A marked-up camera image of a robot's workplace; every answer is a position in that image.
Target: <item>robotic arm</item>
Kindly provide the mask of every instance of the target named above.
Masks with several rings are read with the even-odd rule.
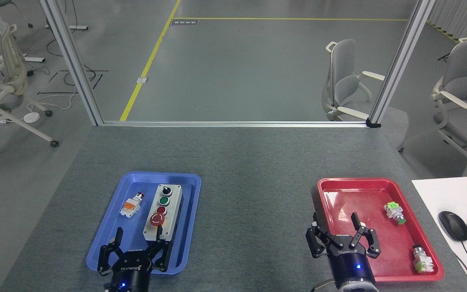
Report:
[[[332,235],[317,224],[315,212],[312,226],[306,232],[311,255],[318,258],[326,251],[336,288],[343,292],[377,292],[374,274],[367,260],[367,257],[377,258],[381,253],[376,230],[360,222],[356,213],[352,213],[351,219],[356,230],[354,236]],[[362,236],[367,239],[367,250],[359,243]]]
[[[144,251],[122,252],[120,243],[124,231],[116,230],[115,240],[100,248],[98,272],[102,276],[113,273],[111,283],[104,285],[105,292],[148,292],[150,272],[152,270],[167,271],[172,243],[160,239],[161,225],[157,228],[156,241]],[[163,251],[161,257],[152,262],[159,251]],[[118,260],[109,265],[109,255],[116,253]]]

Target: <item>plastic tray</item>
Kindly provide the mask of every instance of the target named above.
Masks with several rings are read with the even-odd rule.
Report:
[[[326,178],[317,184],[329,230],[332,234],[355,235],[351,214],[376,229],[382,253],[369,258],[376,281],[439,281],[444,270],[399,186],[387,178]],[[383,206],[394,201],[403,208],[406,223],[387,217]],[[368,248],[365,238],[360,243]],[[412,246],[420,244],[432,257],[434,272],[415,271]]]
[[[165,273],[158,270],[153,270],[152,273],[174,275],[185,268],[189,258],[189,248],[191,246],[192,229],[196,216],[201,178],[195,174],[168,172],[130,172],[120,179],[120,183],[118,183],[115,194],[86,257],[88,268],[96,271],[100,247],[108,244],[115,237],[118,227],[122,227],[124,230],[122,244],[120,245],[122,251],[132,251],[148,247],[143,237],[143,229],[148,219],[154,194],[161,183],[181,185],[183,188],[183,205],[178,220],[178,229],[174,237],[169,268],[167,268]],[[140,210],[131,218],[120,215],[120,210],[127,198],[132,198],[137,192],[142,192],[145,195],[141,201]],[[112,253],[109,257],[109,263],[112,265],[117,259],[118,257],[115,253]]]

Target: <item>red tray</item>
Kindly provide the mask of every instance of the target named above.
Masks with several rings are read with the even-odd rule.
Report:
[[[318,191],[332,234],[354,235],[356,231],[351,214],[358,213],[360,221],[376,229],[382,253],[377,259],[369,258],[376,281],[439,281],[444,269],[426,238],[423,229],[408,205],[399,186],[387,178],[325,178],[318,182]],[[403,208],[406,223],[398,225],[387,217],[384,205],[394,201]],[[363,238],[360,243],[368,248]],[[420,244],[428,257],[432,257],[434,272],[419,274],[415,271],[412,246]]]

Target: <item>gray felt surface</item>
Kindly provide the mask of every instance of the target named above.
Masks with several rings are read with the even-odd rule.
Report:
[[[102,292],[111,277],[89,270],[86,255],[118,181],[135,170],[202,178],[187,267],[152,275],[153,291],[301,292],[330,279],[327,258],[313,259],[304,238],[311,188],[326,177],[396,181],[445,268],[441,281],[378,283],[381,292],[467,291],[380,129],[124,127],[91,130],[0,291]]]

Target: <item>metal pole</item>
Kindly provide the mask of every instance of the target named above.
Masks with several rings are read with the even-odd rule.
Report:
[[[419,35],[421,35],[421,31],[426,23],[426,19],[428,19],[428,14],[430,14],[434,2],[435,0],[417,1],[392,66],[385,77],[383,87],[376,99],[374,109],[372,109],[371,114],[367,119],[367,126],[380,126],[385,110],[389,106],[390,100],[399,84],[406,64],[408,63],[408,59],[410,59],[410,55],[417,43],[417,39],[419,39]]]
[[[80,98],[82,98],[82,102],[88,112],[91,123],[93,126],[104,125],[104,121],[100,116],[95,99],[93,98],[93,90],[91,89],[86,72],[82,66],[83,63],[75,50],[73,37],[70,33],[70,29],[68,28],[64,15],[61,13],[59,3],[57,0],[39,1],[41,2],[41,7],[48,19],[55,39],[59,43],[62,55],[64,56],[68,69],[75,81],[75,85],[80,93]]]

